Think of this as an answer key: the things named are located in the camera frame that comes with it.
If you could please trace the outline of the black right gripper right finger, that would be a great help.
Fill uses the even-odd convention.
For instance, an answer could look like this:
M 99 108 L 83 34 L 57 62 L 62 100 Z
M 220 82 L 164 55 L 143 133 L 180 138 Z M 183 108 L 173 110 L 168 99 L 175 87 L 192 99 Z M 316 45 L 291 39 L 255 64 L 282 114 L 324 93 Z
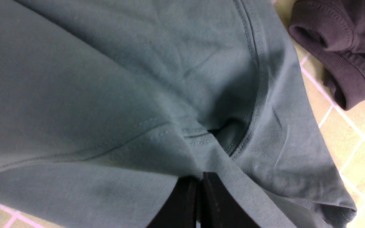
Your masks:
M 200 185 L 201 228 L 259 228 L 214 172 L 204 172 Z

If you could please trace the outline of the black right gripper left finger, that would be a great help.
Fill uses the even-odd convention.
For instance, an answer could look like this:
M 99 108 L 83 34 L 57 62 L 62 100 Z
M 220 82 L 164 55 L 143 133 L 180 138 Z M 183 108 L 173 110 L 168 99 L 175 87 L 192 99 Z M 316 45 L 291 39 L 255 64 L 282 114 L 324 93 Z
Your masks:
M 195 178 L 179 178 L 148 228 L 195 228 L 197 184 Z

